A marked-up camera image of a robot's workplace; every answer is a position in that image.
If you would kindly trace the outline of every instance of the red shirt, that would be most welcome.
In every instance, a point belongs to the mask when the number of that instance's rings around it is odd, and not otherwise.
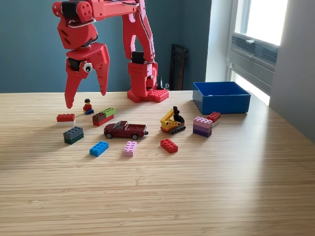
[[[89,111],[92,110],[92,105],[91,104],[85,104],[83,107],[83,111]]]

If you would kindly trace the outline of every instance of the green lego brick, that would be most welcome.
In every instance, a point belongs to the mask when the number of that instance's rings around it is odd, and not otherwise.
[[[106,118],[108,118],[116,113],[116,109],[109,107],[105,111],[102,111],[102,112],[106,115]]]
[[[80,134],[79,136],[77,136],[77,137],[75,137],[75,138],[73,138],[73,139],[71,139],[71,140],[69,140],[69,139],[64,139],[64,142],[65,142],[66,144],[74,144],[75,142],[79,141],[79,140],[82,139],[83,137],[84,137],[84,134],[82,133],[82,134]]]

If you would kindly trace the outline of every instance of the yellow toy excavator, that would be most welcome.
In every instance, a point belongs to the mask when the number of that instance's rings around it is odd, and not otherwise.
[[[186,129],[184,118],[179,115],[177,107],[173,107],[173,109],[161,119],[161,124],[161,130],[169,134],[176,134]]]

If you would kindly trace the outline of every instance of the car window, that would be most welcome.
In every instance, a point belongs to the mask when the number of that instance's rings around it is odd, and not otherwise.
[[[120,122],[121,122],[121,121],[117,122],[117,123],[114,125],[114,129],[115,129],[117,126],[120,125]]]

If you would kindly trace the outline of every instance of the toy car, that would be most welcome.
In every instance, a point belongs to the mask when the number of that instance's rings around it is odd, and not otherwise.
[[[137,140],[147,135],[147,126],[144,124],[128,124],[127,121],[119,121],[116,124],[109,124],[104,128],[104,135],[111,139],[113,137],[132,138]]]

